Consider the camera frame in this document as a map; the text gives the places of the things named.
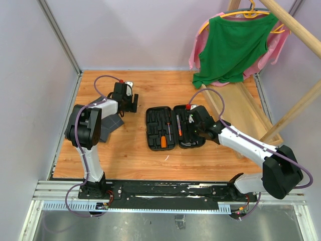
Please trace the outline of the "claw hammer black handle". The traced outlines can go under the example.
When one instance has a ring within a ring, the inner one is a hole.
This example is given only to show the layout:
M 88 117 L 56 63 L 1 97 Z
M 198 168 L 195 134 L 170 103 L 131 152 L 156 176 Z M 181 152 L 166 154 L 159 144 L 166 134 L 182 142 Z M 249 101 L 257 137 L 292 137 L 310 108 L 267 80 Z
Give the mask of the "claw hammer black handle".
M 195 138 L 191 138 L 191 139 L 188 139 L 188 140 L 183 140 L 181 142 L 181 145 L 185 146 L 185 147 L 192 147 L 192 146 L 195 146 L 197 144 L 198 144 L 198 140 L 195 139 Z

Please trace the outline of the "black-handled screwdriver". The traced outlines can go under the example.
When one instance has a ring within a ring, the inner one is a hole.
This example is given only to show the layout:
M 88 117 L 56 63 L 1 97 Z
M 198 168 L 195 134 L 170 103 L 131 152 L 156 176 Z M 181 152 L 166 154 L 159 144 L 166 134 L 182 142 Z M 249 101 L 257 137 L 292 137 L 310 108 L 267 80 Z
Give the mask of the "black-handled screwdriver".
M 168 131 L 169 131 L 169 140 L 172 141 L 171 123 L 170 123 L 170 122 L 167 122 L 167 126 L 168 126 Z

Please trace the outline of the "black plastic tool case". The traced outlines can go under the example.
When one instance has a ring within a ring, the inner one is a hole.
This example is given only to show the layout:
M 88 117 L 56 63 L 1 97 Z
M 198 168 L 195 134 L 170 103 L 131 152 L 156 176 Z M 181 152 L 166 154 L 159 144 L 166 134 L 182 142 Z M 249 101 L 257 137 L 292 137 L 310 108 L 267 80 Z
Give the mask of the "black plastic tool case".
M 180 116 L 182 137 L 179 137 L 176 115 Z M 167 122 L 171 123 L 172 141 L 169 140 Z M 184 105 L 158 106 L 147 109 L 145 116 L 147 146 L 152 151 L 172 150 L 176 146 L 182 149 L 198 148 L 205 144 L 206 140 L 199 137 L 189 124 L 189 114 Z M 161 148 L 161 136 L 167 139 L 167 148 Z M 183 140 L 195 138 L 198 144 L 192 147 L 181 145 Z

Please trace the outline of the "orange-handled screwdriver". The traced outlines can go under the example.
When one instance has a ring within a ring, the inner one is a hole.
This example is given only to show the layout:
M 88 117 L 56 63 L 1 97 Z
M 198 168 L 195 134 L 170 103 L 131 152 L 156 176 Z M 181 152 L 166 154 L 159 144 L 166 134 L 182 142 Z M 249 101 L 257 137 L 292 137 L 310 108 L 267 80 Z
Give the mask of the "orange-handled screwdriver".
M 167 148 L 167 139 L 165 136 L 161 136 L 160 145 L 161 145 L 161 148 Z

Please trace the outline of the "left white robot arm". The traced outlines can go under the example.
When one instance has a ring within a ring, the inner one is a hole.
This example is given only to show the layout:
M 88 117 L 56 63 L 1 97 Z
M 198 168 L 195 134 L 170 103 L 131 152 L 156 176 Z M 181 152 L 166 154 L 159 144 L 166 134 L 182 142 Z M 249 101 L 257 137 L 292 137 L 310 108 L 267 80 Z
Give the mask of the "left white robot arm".
M 107 194 L 105 173 L 102 170 L 97 145 L 101 137 L 102 120 L 114 114 L 136 112 L 138 94 L 132 91 L 133 82 L 118 81 L 108 96 L 101 96 L 88 105 L 75 105 L 69 117 L 65 137 L 79 153 L 84 168 L 80 198 L 103 198 Z

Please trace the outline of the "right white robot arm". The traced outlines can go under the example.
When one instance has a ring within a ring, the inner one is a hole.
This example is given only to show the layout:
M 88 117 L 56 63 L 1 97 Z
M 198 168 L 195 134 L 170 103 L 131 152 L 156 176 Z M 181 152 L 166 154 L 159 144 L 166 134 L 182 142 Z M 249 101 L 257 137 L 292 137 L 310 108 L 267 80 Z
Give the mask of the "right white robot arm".
M 256 163 L 261 172 L 239 173 L 229 182 L 228 197 L 240 200 L 251 192 L 267 192 L 276 199 L 283 199 L 303 179 L 301 168 L 291 148 L 276 147 L 254 139 L 224 120 L 214 121 L 202 105 L 187 109 L 189 123 L 194 132 L 208 141 L 228 147 Z

